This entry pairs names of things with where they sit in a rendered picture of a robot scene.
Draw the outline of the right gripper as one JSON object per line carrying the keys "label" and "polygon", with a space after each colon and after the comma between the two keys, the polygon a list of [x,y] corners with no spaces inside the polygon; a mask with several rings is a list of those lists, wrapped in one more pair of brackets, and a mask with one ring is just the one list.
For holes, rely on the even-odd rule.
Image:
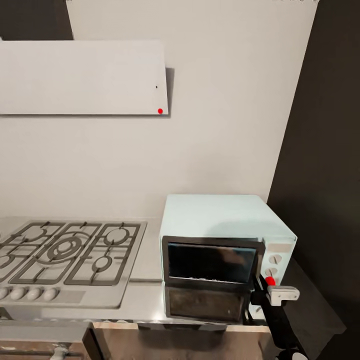
{"label": "right gripper", "polygon": [[262,275],[260,274],[258,280],[255,273],[253,273],[252,281],[255,291],[251,293],[250,302],[252,305],[262,307],[268,326],[270,326],[271,323],[277,321],[283,321],[289,323],[289,319],[283,308],[287,305],[288,300],[282,300],[281,306],[272,306],[268,297],[266,296],[266,294],[269,293],[267,291],[269,285],[265,280],[265,278],[263,278]]}

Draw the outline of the microwave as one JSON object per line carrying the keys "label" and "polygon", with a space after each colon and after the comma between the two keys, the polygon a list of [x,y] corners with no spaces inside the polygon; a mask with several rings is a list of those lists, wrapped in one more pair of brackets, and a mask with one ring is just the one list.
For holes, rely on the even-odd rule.
{"label": "microwave", "polygon": [[169,194],[159,233],[166,283],[254,290],[279,285],[298,237],[257,195]]}

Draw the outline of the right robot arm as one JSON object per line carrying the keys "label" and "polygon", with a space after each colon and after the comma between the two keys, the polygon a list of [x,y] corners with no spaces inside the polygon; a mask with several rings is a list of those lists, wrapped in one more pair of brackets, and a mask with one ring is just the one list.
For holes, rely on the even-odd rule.
{"label": "right robot arm", "polygon": [[296,301],[300,291],[294,286],[268,285],[261,274],[258,280],[253,273],[252,281],[255,291],[251,293],[250,302],[262,307],[275,346],[285,349],[275,360],[309,360],[283,308],[288,300]]}

